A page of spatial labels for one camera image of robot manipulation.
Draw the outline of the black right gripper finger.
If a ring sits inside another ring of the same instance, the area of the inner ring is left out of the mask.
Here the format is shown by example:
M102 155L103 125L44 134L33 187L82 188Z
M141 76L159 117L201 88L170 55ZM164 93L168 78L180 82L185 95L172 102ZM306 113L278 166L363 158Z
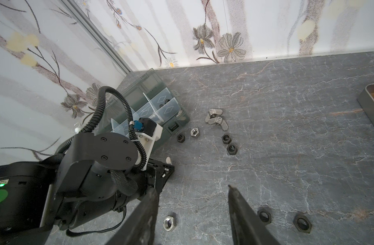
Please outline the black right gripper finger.
M228 206L232 239L235 245L278 245L279 242L261 222L239 190L229 185Z

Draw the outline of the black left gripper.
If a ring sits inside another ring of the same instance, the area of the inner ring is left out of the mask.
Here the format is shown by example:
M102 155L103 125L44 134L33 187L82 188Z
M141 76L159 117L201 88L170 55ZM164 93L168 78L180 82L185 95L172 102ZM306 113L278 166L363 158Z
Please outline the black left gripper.
M107 242L108 245L154 244L159 195L174 172L175 166L154 159L149 159L145 171L137 172L135 198L142 201Z

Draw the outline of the steel wing nut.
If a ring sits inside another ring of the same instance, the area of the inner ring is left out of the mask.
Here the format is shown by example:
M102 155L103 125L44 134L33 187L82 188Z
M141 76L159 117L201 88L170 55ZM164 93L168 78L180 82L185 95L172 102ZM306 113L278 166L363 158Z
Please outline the steel wing nut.
M229 126L227 122L222 117L222 109L210 109L208 115L205 118L205 122L209 125L218 124L221 126L223 131L228 131Z

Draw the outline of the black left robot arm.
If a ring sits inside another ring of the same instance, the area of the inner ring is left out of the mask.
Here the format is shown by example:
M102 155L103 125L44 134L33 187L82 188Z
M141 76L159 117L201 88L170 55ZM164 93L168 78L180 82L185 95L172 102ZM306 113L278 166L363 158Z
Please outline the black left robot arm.
M0 166L0 245L43 245L58 226L74 229L110 211L126 213L150 189L161 193L174 166L149 159L117 133L79 133L66 153Z

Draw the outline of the steel hex nut front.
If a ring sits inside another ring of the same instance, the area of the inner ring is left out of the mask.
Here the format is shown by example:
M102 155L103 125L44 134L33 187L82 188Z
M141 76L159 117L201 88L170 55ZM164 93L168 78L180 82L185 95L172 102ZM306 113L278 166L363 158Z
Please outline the steel hex nut front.
M176 220L173 216L166 216L163 221L163 228L165 231L170 232L173 231L176 227Z

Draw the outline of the black nut pair right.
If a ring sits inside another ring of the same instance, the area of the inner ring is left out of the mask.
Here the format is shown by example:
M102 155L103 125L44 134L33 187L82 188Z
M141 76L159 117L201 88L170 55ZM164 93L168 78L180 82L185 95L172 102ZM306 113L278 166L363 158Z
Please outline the black nut pair right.
M293 228L295 231L310 234L313 228L312 221L303 212L284 214L277 216L269 207L260 207L257 211L258 219L265 225L276 224L287 228Z

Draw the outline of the black nut pair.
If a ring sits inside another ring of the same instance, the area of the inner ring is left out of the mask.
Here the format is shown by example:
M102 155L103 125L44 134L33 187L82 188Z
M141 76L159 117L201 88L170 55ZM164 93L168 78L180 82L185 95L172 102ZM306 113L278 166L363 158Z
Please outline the black nut pair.
M295 231L310 234L313 228L312 221L303 212L284 214L277 216L269 207L260 207L257 211L258 219L265 225L276 224L287 228L293 228Z
M222 142L226 145L226 150L229 155L236 155L238 152L238 147L232 143L232 138L229 134L224 134L222 136Z

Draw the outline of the black nut pair left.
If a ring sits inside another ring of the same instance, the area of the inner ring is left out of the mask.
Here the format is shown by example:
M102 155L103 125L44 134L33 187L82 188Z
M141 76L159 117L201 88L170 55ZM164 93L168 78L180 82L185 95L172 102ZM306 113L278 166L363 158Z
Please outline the black nut pair left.
M224 134L222 136L222 142L226 145L226 150L229 155L236 155L238 152L238 147L232 143L232 138L229 134Z

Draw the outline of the black hex nut near box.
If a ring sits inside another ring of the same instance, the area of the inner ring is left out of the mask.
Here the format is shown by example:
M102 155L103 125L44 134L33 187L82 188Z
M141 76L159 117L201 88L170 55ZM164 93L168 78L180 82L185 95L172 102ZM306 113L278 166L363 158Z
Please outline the black hex nut near box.
M184 141L186 140L186 137L185 137L185 135L184 134L179 134L178 136L177 136L177 141L179 142L179 143L183 143Z

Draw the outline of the steel hex nut near box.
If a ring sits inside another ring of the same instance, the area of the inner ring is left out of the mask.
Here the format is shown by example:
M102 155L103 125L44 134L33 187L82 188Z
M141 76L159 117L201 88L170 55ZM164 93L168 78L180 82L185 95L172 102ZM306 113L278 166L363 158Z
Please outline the steel hex nut near box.
M200 135L200 131L198 128L193 128L191 131L190 131L190 135L194 138L197 138L199 137Z

